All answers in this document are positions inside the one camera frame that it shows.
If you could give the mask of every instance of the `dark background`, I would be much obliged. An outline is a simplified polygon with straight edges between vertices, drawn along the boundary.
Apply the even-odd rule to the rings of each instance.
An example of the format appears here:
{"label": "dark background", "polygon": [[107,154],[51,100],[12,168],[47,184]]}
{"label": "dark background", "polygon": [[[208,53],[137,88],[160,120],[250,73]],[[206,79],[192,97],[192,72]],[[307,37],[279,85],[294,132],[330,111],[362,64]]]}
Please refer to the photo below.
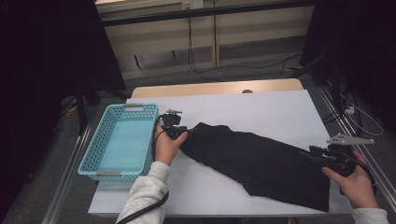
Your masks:
{"label": "dark background", "polygon": [[64,97],[124,89],[120,69],[91,0],[0,1],[0,219],[46,153]]}

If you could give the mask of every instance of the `person's left hand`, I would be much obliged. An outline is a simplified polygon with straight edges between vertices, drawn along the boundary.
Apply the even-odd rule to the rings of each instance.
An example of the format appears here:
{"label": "person's left hand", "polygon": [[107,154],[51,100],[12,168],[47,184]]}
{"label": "person's left hand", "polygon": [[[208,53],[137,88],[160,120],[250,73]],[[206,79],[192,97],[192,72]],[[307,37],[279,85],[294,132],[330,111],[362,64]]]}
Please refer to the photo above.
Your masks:
{"label": "person's left hand", "polygon": [[161,161],[170,166],[173,158],[178,153],[180,145],[187,139],[188,135],[187,132],[184,132],[176,140],[173,140],[163,131],[163,127],[158,122],[155,130],[155,138],[157,139],[155,143],[155,161]]}

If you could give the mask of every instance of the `basket handle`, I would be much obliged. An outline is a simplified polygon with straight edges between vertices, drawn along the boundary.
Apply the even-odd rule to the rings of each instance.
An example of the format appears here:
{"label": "basket handle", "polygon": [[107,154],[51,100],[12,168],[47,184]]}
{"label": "basket handle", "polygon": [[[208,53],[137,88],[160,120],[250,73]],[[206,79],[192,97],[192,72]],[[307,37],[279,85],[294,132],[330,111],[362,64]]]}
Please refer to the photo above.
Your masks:
{"label": "basket handle", "polygon": [[121,176],[120,171],[98,171],[96,172],[96,175],[98,176]]}
{"label": "basket handle", "polygon": [[144,111],[145,110],[142,103],[125,104],[125,105],[122,105],[122,107],[125,111]]}

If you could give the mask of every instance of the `black cable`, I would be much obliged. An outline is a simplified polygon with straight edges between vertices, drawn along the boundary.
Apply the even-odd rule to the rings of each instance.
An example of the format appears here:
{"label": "black cable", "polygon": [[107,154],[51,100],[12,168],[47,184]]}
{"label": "black cable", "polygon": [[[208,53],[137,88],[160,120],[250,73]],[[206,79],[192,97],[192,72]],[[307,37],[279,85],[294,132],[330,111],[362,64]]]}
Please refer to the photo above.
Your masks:
{"label": "black cable", "polygon": [[273,66],[277,66],[277,65],[279,65],[279,64],[282,64],[282,69],[281,69],[281,71],[279,72],[279,74],[277,74],[276,76],[272,77],[272,79],[275,79],[275,78],[279,77],[280,75],[282,75],[283,70],[284,70],[284,68],[285,68],[285,63],[286,63],[288,60],[290,60],[290,59],[292,59],[292,58],[294,58],[294,57],[297,57],[297,56],[301,56],[301,53],[299,53],[299,54],[294,54],[294,55],[290,56],[289,58],[287,58],[287,59],[285,59],[285,60],[283,60],[283,61],[281,61],[281,62],[279,62],[279,63],[274,63],[274,64],[270,64],[270,65],[264,65],[264,66],[230,65],[230,66],[218,66],[218,67],[214,67],[214,68],[209,68],[209,69],[207,69],[207,70],[205,70],[205,71],[199,71],[199,70],[195,67],[195,62],[194,62],[193,52],[192,52],[192,38],[191,38],[191,37],[192,37],[192,28],[191,28],[191,18],[188,18],[188,22],[189,22],[189,66],[190,66],[190,69],[191,69],[193,72],[197,73],[200,77],[205,78],[205,79],[210,79],[210,80],[215,80],[215,81],[218,81],[218,82],[223,82],[223,80],[219,80],[219,79],[212,78],[212,77],[204,77],[204,76],[202,75],[202,73],[207,73],[207,72],[210,72],[210,71],[213,71],[213,70],[217,70],[217,69],[222,69],[222,68],[267,68],[267,67],[273,67]]}
{"label": "black cable", "polygon": [[[153,136],[154,136],[154,134],[155,134],[156,126],[157,126],[157,124],[158,124],[158,121],[159,121],[160,118],[162,118],[162,117],[163,117],[163,116],[160,115],[160,116],[158,116],[158,118],[155,119]],[[162,133],[164,133],[164,132],[165,132],[165,130],[162,130],[160,133],[158,133],[158,135],[155,137],[155,140],[152,142],[153,159],[155,158],[155,153],[154,153],[154,151],[155,151],[155,147],[156,147],[156,143],[157,143],[158,137],[159,137]],[[150,205],[150,206],[148,206],[148,207],[142,208],[141,210],[139,210],[139,211],[137,211],[137,212],[134,212],[133,214],[129,215],[128,217],[125,217],[123,220],[121,220],[121,221],[118,222],[117,224],[128,223],[128,222],[134,220],[135,218],[140,217],[140,216],[146,214],[147,212],[149,212],[149,211],[151,211],[151,210],[154,210],[154,209],[160,207],[161,205],[163,205],[163,204],[166,202],[166,200],[168,200],[168,197],[169,197],[169,191],[166,192],[166,194],[163,195],[163,197],[162,197],[158,202],[156,202],[156,203],[154,203],[154,204],[152,204],[152,205]]]}
{"label": "black cable", "polygon": [[333,152],[333,153],[336,153],[336,154],[339,154],[339,155],[342,155],[342,156],[344,156],[345,158],[347,158],[347,159],[349,159],[349,160],[355,162],[357,165],[359,165],[359,167],[360,167],[362,170],[364,170],[364,172],[366,172],[366,174],[369,176],[370,181],[371,181],[371,183],[372,183],[373,192],[374,192],[374,194],[376,194],[376,183],[375,183],[375,179],[374,179],[373,175],[371,174],[369,167],[368,167],[363,161],[357,160],[357,159],[355,159],[355,158],[353,158],[353,157],[351,157],[351,156],[349,156],[349,155],[347,155],[346,153],[343,153],[343,152],[339,152],[339,151],[335,151],[335,150],[332,150],[332,152]]}
{"label": "black cable", "polygon": [[192,35],[192,29],[191,29],[191,18],[188,18],[188,22],[189,22],[189,66],[190,69],[195,72],[196,74],[198,74],[200,77],[205,78],[205,79],[209,79],[209,80],[214,80],[217,82],[223,82],[223,80],[219,80],[216,78],[212,78],[212,77],[204,77],[201,72],[199,72],[197,70],[197,68],[195,67],[195,62],[194,62],[194,57],[193,57],[193,53],[192,53],[192,39],[191,39],[191,35]]}
{"label": "black cable", "polygon": [[160,207],[161,205],[163,205],[166,202],[166,200],[168,200],[168,197],[169,197],[169,191],[166,192],[166,194],[163,195],[163,197],[158,202],[156,202],[156,203],[154,203],[154,204],[152,204],[152,205],[150,205],[148,207],[145,207],[145,208],[143,208],[143,209],[141,209],[141,210],[129,215],[128,217],[124,218],[123,220],[121,220],[117,224],[126,224],[126,223],[134,220],[135,218],[140,217],[140,216],[146,214],[147,212],[152,211],[152,210]]}

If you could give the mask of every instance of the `wire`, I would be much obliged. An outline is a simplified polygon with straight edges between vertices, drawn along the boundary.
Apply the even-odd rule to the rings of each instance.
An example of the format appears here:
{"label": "wire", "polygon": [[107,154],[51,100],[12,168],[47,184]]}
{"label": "wire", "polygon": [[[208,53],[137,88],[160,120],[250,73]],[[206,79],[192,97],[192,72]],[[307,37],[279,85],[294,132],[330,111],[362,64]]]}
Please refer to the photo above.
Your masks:
{"label": "wire", "polygon": [[163,205],[166,202],[166,200],[168,200],[168,198],[169,198],[169,191],[166,192],[166,194],[163,195],[163,197],[158,202],[156,202],[156,203],[154,203],[154,204],[152,204],[152,205],[150,205],[148,207],[145,207],[145,208],[143,208],[143,209],[141,209],[141,210],[129,215],[128,217],[124,218],[123,220],[121,220],[117,224],[126,224],[126,223],[134,220],[135,218],[140,217],[140,216],[146,214],[147,212],[160,207],[161,205]]}
{"label": "wire", "polygon": [[209,69],[204,70],[204,71],[199,71],[199,70],[195,67],[195,62],[194,62],[193,52],[192,52],[192,38],[191,38],[191,37],[192,37],[192,28],[191,28],[191,18],[188,18],[188,22],[189,22],[189,66],[190,66],[190,69],[191,69],[193,72],[197,73],[200,77],[205,78],[205,79],[210,79],[210,80],[215,80],[215,81],[223,82],[223,80],[216,79],[216,78],[212,78],[212,77],[204,77],[204,76],[202,75],[203,73],[211,72],[211,71],[214,71],[214,70],[217,70],[217,69],[223,69],[223,68],[253,68],[253,69],[255,69],[255,68],[273,67],[273,66],[277,66],[277,65],[282,64],[282,69],[281,69],[281,71],[280,71],[276,76],[272,77],[272,79],[275,79],[275,78],[279,77],[280,75],[282,75],[283,70],[284,70],[284,68],[285,68],[285,63],[286,63],[288,60],[290,60],[290,59],[292,59],[292,58],[294,58],[294,57],[297,57],[297,56],[301,56],[301,55],[302,55],[301,53],[294,54],[294,55],[290,56],[289,58],[287,58],[287,59],[285,59],[285,60],[282,60],[281,62],[274,63],[274,64],[269,64],[269,65],[264,65],[264,66],[229,65],[229,66],[218,66],[218,67],[214,67],[214,68],[209,68]]}
{"label": "wire", "polygon": [[366,132],[366,133],[368,133],[368,134],[370,134],[370,135],[374,135],[374,136],[379,136],[379,135],[381,135],[381,134],[384,133],[384,129],[382,129],[382,126],[381,126],[378,122],[376,122],[375,119],[373,119],[372,117],[370,117],[366,112],[364,112],[363,110],[361,110],[357,105],[352,104],[352,102],[350,102],[349,99],[347,99],[343,94],[341,94],[341,96],[342,96],[343,98],[345,98],[345,99],[346,99],[353,107],[355,107],[358,111],[360,111],[362,114],[364,114],[367,118],[369,118],[370,120],[372,120],[372,121],[379,127],[379,129],[381,130],[381,132],[380,132],[380,133],[370,133],[370,132],[368,132],[367,130],[365,130],[365,129],[363,129],[363,128],[361,127],[362,125],[359,125],[359,123],[356,123],[356,121],[355,121],[354,119],[352,119],[352,117],[350,117],[350,115],[349,115],[351,121],[352,121],[358,128],[360,128],[362,131],[364,131],[364,132]]}
{"label": "wire", "polygon": [[336,151],[336,150],[332,150],[332,152],[336,153],[336,154],[339,154],[339,155],[342,155],[345,158],[347,158],[347,159],[355,162],[357,165],[359,165],[359,167],[362,170],[364,170],[364,172],[366,172],[366,174],[369,176],[370,181],[372,183],[373,192],[374,192],[374,194],[376,194],[376,182],[375,182],[375,179],[374,179],[373,175],[371,174],[369,167],[363,161],[355,159],[355,158],[353,158],[353,157],[351,157],[351,156],[349,156],[349,155],[347,155],[346,153],[343,153],[343,152],[339,152],[339,151]]}
{"label": "wire", "polygon": [[220,79],[216,79],[216,78],[212,78],[212,77],[204,77],[201,72],[199,72],[197,70],[197,68],[195,67],[195,62],[194,62],[194,57],[193,57],[193,53],[192,53],[192,29],[191,29],[191,18],[188,18],[188,22],[189,22],[189,65],[190,65],[190,69],[195,72],[196,74],[198,74],[200,77],[205,78],[205,79],[209,79],[209,80],[214,80],[217,82],[223,82],[223,80]]}
{"label": "wire", "polygon": [[[159,121],[160,118],[162,118],[162,117],[163,117],[163,116],[159,116],[158,118],[156,118],[155,123],[154,123],[155,126],[158,124],[158,121]],[[160,133],[158,133],[157,137],[155,138],[155,141],[153,142],[153,149],[152,149],[153,151],[155,151],[155,147],[156,147],[156,143],[157,143],[158,137],[159,137],[162,133],[164,133],[164,132],[165,132],[165,130],[162,130]],[[140,216],[146,214],[147,212],[149,212],[149,211],[151,211],[151,210],[154,210],[154,209],[160,207],[161,205],[163,205],[163,204],[168,200],[168,198],[169,198],[169,191],[166,192],[166,194],[164,194],[163,197],[162,197],[158,202],[156,202],[156,203],[154,203],[154,204],[151,204],[151,205],[149,205],[148,207],[142,208],[142,209],[140,209],[140,210],[137,211],[137,212],[132,213],[132,214],[129,215],[128,217],[125,217],[124,219],[122,219],[122,220],[121,220],[120,222],[118,222],[117,224],[125,224],[125,223],[128,223],[128,222],[134,220],[135,218],[140,217]]]}
{"label": "wire", "polygon": [[374,136],[379,136],[379,135],[382,135],[384,133],[384,130],[382,129],[381,125],[379,125],[375,120],[373,120],[373,122],[375,122],[378,125],[378,127],[381,129],[380,133],[370,133],[369,131],[363,129],[352,117],[350,117],[350,115],[349,115],[349,118],[356,126],[358,126],[358,128],[360,128],[365,133],[368,133],[368,134],[374,135]]}

